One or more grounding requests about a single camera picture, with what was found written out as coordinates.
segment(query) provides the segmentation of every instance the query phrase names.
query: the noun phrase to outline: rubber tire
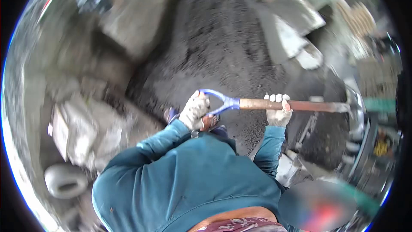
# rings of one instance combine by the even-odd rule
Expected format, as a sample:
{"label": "rubber tire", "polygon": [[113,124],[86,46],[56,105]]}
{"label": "rubber tire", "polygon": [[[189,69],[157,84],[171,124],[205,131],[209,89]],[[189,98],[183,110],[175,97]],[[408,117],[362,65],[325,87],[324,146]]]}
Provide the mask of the rubber tire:
{"label": "rubber tire", "polygon": [[50,194],[59,199],[70,199],[81,195],[89,183],[81,168],[67,163],[48,167],[44,173],[44,180]]}

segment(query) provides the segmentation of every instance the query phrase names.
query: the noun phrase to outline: red patterned cloth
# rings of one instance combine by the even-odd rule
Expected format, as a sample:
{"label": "red patterned cloth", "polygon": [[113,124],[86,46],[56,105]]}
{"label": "red patterned cloth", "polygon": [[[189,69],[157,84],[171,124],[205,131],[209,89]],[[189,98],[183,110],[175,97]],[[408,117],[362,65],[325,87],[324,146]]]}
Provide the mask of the red patterned cloth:
{"label": "red patterned cloth", "polygon": [[201,232],[243,232],[254,229],[256,227],[270,227],[273,232],[287,232],[284,226],[280,223],[267,220],[265,218],[233,218],[229,220],[219,221],[199,228]]}

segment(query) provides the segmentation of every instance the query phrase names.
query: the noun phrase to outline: hand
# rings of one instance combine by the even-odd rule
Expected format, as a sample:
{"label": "hand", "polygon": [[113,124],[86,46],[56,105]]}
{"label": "hand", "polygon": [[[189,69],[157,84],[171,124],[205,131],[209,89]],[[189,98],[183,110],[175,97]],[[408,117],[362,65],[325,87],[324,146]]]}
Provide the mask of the hand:
{"label": "hand", "polygon": [[202,116],[210,109],[209,97],[196,90],[189,98],[185,108],[179,116],[185,126],[190,130],[199,130],[204,127]]}
{"label": "hand", "polygon": [[266,118],[267,122],[269,123],[270,126],[283,126],[286,127],[286,125],[289,123],[289,120],[291,119],[292,116],[292,111],[291,107],[288,103],[288,100],[291,98],[284,94],[278,94],[278,95],[268,95],[266,93],[265,100],[270,100],[272,102],[282,102],[283,109],[282,110],[266,110]]}

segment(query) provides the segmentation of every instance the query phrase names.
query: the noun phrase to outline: worker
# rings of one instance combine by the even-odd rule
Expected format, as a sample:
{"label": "worker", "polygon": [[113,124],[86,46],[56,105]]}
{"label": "worker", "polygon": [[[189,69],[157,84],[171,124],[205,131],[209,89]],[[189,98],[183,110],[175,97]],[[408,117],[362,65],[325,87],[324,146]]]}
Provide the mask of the worker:
{"label": "worker", "polygon": [[275,180],[290,98],[264,99],[282,102],[283,110],[266,111],[269,125],[253,161],[236,154],[223,126],[213,130],[217,118],[204,118],[210,102],[199,91],[164,130],[115,156],[92,192],[108,231],[292,232],[278,212],[285,188]]}

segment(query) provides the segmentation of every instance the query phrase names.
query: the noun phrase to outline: dirt ground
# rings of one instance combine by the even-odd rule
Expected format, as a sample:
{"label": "dirt ground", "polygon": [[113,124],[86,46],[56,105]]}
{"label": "dirt ground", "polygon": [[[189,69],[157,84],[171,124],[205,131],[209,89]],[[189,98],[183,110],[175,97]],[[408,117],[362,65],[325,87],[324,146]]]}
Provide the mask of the dirt ground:
{"label": "dirt ground", "polygon": [[[182,110],[201,88],[241,98],[263,98],[268,92],[287,93],[293,100],[311,95],[345,100],[343,83],[325,68],[306,71],[295,60],[272,65],[259,19],[244,0],[180,0],[162,43],[137,68],[126,94],[161,119],[170,106]],[[212,108],[219,106],[218,100],[211,103]],[[293,114],[285,147],[296,142],[310,114]],[[220,123],[236,140],[238,153],[247,155],[263,137],[267,121],[265,111],[231,110],[221,115]],[[346,116],[322,114],[318,124],[313,135],[319,138],[304,144],[302,153],[334,168],[344,149]]]}

